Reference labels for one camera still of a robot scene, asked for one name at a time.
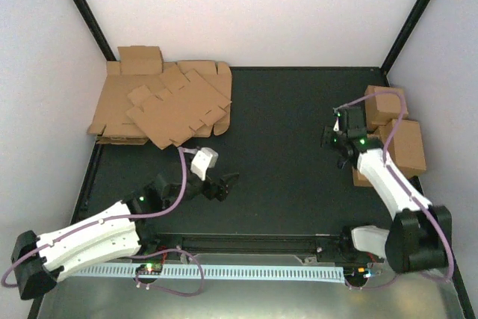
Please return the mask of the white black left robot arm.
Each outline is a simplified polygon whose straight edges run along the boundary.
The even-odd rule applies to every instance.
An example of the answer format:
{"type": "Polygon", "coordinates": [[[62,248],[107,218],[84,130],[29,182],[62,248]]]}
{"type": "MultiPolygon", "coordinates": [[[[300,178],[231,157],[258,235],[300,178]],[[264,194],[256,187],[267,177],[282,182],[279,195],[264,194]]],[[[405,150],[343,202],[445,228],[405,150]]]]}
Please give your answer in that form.
{"type": "Polygon", "coordinates": [[[189,174],[182,185],[157,176],[81,222],[42,235],[31,230],[23,232],[11,255],[20,298],[41,297],[68,276],[93,264],[134,255],[155,257],[161,242],[146,225],[151,213],[171,208],[177,199],[189,200],[199,195],[223,201],[238,179],[237,173],[217,180],[189,174]]]}

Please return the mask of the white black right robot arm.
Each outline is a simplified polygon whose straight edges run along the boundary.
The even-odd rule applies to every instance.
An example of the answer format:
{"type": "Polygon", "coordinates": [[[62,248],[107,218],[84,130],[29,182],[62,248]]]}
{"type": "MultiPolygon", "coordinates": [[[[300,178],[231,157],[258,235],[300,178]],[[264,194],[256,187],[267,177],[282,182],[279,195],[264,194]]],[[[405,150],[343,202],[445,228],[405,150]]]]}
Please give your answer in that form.
{"type": "Polygon", "coordinates": [[[343,164],[351,164],[378,193],[388,209],[389,229],[352,226],[339,243],[341,256],[358,261],[366,252],[386,260],[395,273],[446,269],[454,271],[451,249],[451,213],[434,206],[400,172],[385,146],[369,137],[359,107],[337,108],[335,123],[325,127],[322,145],[337,151],[343,164]]]}

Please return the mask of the folded cardboard box front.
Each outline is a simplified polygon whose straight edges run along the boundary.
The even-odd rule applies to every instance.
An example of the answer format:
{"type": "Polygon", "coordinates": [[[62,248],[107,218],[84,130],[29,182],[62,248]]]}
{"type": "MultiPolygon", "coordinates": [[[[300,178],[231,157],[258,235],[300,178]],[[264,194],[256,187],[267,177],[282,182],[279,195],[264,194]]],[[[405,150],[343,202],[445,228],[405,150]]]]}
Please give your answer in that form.
{"type": "Polygon", "coordinates": [[[426,160],[420,123],[400,121],[389,144],[388,153],[407,179],[424,173],[426,160]]]}

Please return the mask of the small folded cardboard box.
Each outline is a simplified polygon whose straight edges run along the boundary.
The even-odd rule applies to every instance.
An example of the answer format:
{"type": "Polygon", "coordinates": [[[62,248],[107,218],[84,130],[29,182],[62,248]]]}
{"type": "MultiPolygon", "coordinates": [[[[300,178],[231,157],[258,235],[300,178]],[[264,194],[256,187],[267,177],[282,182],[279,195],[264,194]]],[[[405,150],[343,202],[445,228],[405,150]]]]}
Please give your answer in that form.
{"type": "Polygon", "coordinates": [[[164,60],[158,46],[119,46],[122,75],[158,75],[164,60]]]}

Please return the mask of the loose top cardboard blank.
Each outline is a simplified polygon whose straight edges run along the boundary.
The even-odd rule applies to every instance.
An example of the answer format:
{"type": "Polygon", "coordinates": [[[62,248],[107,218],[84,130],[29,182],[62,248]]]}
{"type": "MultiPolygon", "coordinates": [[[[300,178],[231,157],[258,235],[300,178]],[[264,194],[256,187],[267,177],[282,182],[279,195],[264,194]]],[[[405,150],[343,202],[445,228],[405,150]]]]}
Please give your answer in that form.
{"type": "Polygon", "coordinates": [[[160,149],[180,146],[201,127],[212,127],[232,103],[196,70],[178,66],[156,79],[158,88],[141,85],[128,94],[133,107],[126,115],[160,149]]]}

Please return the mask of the stack of flat cardboard blanks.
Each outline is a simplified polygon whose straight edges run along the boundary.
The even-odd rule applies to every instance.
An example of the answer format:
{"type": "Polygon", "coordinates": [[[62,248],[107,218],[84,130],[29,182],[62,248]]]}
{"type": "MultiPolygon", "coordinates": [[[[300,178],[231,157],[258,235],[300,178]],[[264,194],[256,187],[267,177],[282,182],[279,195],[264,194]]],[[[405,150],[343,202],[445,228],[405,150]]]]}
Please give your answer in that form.
{"type": "Polygon", "coordinates": [[[167,62],[154,75],[125,75],[119,61],[107,77],[87,132],[101,144],[180,146],[219,136],[231,122],[232,71],[225,62],[167,62]]]}

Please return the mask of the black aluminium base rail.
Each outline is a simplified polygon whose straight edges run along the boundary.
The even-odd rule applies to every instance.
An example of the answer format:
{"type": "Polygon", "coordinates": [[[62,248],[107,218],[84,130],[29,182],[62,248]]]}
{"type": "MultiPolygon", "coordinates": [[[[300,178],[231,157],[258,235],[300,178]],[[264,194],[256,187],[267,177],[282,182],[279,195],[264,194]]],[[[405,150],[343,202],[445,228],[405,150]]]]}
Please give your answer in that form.
{"type": "Polygon", "coordinates": [[[337,235],[219,235],[164,233],[154,248],[173,248],[191,254],[315,255],[334,258],[341,252],[337,235]]]}

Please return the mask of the metal base plate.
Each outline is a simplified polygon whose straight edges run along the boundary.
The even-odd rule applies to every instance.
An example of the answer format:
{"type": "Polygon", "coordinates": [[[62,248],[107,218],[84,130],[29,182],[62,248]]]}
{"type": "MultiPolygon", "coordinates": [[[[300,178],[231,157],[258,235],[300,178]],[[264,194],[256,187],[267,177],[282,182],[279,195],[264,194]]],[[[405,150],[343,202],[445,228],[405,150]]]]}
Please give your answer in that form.
{"type": "MultiPolygon", "coordinates": [[[[171,255],[166,264],[187,264],[171,255]]],[[[463,318],[450,282],[397,275],[386,264],[319,264],[294,255],[201,254],[195,264],[342,267],[331,282],[71,276],[46,294],[39,318],[463,318]]]]}

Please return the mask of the black left corner frame post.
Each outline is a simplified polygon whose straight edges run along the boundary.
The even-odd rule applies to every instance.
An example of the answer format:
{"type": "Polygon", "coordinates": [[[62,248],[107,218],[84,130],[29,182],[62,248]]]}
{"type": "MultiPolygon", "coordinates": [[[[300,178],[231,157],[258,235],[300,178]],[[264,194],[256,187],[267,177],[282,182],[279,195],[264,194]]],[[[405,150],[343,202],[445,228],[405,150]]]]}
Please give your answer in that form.
{"type": "Polygon", "coordinates": [[[116,56],[110,47],[99,23],[96,20],[87,0],[72,0],[80,13],[85,25],[88,27],[93,39],[106,61],[116,61],[116,56]]]}

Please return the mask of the black corner frame post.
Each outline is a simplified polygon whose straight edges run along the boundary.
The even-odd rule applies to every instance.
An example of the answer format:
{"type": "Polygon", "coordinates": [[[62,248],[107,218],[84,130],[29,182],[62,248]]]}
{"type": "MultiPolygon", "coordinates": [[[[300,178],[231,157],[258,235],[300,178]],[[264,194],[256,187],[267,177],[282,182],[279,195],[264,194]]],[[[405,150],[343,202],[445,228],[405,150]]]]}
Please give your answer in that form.
{"type": "Polygon", "coordinates": [[[96,20],[87,0],[72,0],[80,13],[85,25],[88,27],[93,39],[106,61],[116,61],[116,56],[110,47],[99,23],[96,20]]]}
{"type": "Polygon", "coordinates": [[[382,74],[387,75],[392,69],[395,61],[400,56],[405,44],[412,35],[415,27],[423,16],[431,0],[416,0],[409,15],[406,17],[397,37],[395,38],[389,52],[387,53],[380,70],[382,74]]]}

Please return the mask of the black right corner frame post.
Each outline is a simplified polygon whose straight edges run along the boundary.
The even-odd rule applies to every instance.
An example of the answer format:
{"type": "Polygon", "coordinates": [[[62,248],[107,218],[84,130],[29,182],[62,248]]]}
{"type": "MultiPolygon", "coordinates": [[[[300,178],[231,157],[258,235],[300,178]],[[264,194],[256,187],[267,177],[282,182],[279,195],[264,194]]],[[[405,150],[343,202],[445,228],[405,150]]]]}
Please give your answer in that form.
{"type": "Polygon", "coordinates": [[[406,17],[397,37],[395,38],[389,52],[387,53],[380,70],[382,74],[387,75],[392,69],[395,61],[400,56],[405,44],[412,35],[415,27],[423,16],[431,0],[416,0],[409,15],[406,17]]]}

